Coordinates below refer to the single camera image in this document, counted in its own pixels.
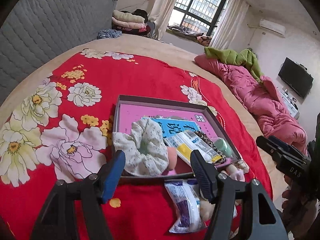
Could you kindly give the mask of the right hand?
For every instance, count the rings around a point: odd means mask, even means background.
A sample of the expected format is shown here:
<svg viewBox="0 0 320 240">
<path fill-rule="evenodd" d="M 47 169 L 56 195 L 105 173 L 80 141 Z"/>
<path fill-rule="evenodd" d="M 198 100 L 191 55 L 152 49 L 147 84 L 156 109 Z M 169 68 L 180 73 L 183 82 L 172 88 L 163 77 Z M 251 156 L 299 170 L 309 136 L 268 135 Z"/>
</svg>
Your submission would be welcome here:
<svg viewBox="0 0 320 240">
<path fill-rule="evenodd" d="M 310 187 L 284 176 L 290 186 L 282 193 L 283 224 L 294 239 L 319 239 L 319 200 Z"/>
</svg>

